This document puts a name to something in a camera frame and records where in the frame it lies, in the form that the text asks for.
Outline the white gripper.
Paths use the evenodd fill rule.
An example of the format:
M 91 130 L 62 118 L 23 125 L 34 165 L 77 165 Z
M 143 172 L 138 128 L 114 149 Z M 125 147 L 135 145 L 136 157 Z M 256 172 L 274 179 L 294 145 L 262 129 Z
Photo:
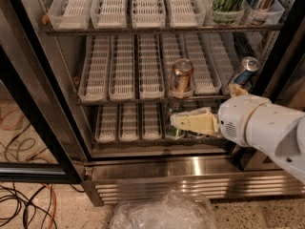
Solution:
M 265 97 L 248 94 L 235 83 L 229 84 L 231 98 L 222 103 L 218 110 L 220 132 L 223 136 L 241 147 L 248 147 L 246 128 L 254 111 L 263 104 L 270 103 Z M 214 135 L 219 131 L 218 120 L 210 107 L 190 112 L 172 114 L 171 124 L 180 130 L 202 135 Z

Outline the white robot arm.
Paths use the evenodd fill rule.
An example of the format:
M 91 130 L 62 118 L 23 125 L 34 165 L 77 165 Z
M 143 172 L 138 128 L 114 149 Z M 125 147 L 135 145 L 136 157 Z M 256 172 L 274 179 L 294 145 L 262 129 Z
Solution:
M 172 114 L 177 129 L 202 135 L 220 132 L 241 147 L 253 147 L 278 167 L 305 182 L 305 113 L 249 94 L 232 83 L 231 97 L 216 114 L 203 107 Z

